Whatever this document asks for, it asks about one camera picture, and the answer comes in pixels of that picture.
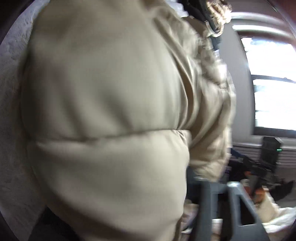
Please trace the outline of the person's right hand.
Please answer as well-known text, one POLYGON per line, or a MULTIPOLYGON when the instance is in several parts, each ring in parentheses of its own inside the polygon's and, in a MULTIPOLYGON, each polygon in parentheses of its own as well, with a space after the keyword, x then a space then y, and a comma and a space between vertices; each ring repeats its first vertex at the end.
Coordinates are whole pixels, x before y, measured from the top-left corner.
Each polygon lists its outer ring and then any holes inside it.
POLYGON ((247 182, 244 185, 244 189, 254 202, 254 204, 259 204, 264 200, 265 189, 262 186, 262 180, 258 176, 252 175, 250 171, 244 172, 247 177, 247 182))

